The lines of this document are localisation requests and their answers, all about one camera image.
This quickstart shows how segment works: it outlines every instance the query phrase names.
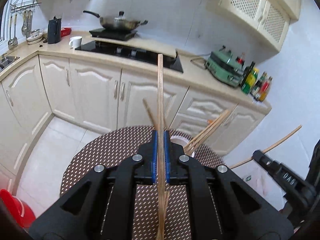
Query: brown placemat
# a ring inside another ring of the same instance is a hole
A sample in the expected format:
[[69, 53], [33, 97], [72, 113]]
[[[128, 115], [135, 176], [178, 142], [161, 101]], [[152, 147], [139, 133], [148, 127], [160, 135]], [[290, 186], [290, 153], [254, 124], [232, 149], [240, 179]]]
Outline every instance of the brown placemat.
[[[170, 130], [171, 135], [191, 139], [183, 132]], [[76, 184], [97, 164], [106, 167], [119, 165], [125, 158], [135, 155], [140, 144], [151, 140], [151, 126], [124, 127], [102, 135], [88, 143], [71, 161], [61, 183], [60, 195]], [[215, 168], [223, 164], [222, 160], [207, 146], [201, 145], [195, 152], [195, 158], [202, 165]], [[185, 186], [169, 186], [170, 199], [165, 222], [165, 239], [191, 239], [188, 215], [188, 202]], [[158, 229], [158, 193], [157, 185], [137, 186], [135, 214], [133, 221], [134, 240], [156, 238]]]

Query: pan handle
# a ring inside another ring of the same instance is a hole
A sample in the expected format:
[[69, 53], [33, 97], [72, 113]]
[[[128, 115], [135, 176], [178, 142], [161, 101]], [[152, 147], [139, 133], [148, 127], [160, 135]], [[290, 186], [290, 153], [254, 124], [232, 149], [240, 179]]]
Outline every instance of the pan handle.
[[143, 23], [140, 23], [140, 26], [141, 26], [141, 25], [146, 25], [147, 23], [148, 23], [148, 21], [145, 20]]
[[100, 18], [100, 14], [98, 14], [98, 13], [94, 13], [94, 12], [91, 12], [91, 11], [83, 11], [83, 12], [84, 12], [84, 13], [92, 14], [92, 15], [94, 15], [95, 17]]

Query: sink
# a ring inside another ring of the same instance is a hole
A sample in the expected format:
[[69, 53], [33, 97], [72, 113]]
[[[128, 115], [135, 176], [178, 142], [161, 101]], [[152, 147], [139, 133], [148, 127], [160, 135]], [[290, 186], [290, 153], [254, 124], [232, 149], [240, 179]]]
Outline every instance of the sink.
[[19, 58], [20, 57], [15, 57], [15, 56], [4, 57], [0, 63], [0, 72]]

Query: red container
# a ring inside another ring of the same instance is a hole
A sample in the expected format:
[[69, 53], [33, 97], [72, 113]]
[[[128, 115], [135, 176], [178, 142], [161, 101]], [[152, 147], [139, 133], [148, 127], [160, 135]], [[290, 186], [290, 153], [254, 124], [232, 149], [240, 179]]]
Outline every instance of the red container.
[[29, 228], [36, 220], [35, 214], [24, 201], [12, 196], [5, 189], [0, 190], [0, 198], [4, 202], [10, 214], [16, 222], [23, 228]]
[[61, 28], [61, 37], [70, 35], [70, 33], [71, 33], [71, 28], [68, 28], [68, 27]]

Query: blue gripper pad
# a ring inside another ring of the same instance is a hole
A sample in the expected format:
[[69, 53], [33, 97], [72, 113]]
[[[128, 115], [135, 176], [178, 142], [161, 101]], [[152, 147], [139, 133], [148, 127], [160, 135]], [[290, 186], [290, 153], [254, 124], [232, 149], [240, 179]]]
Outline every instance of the blue gripper pad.
[[153, 140], [153, 149], [152, 149], [152, 166], [151, 166], [151, 179], [152, 183], [156, 182], [157, 177], [157, 152], [158, 152], [158, 132], [156, 130], [153, 131], [152, 137]]
[[170, 146], [170, 135], [169, 131], [164, 131], [164, 168], [165, 168], [165, 179], [167, 183], [170, 183], [170, 158], [169, 158], [169, 146]]

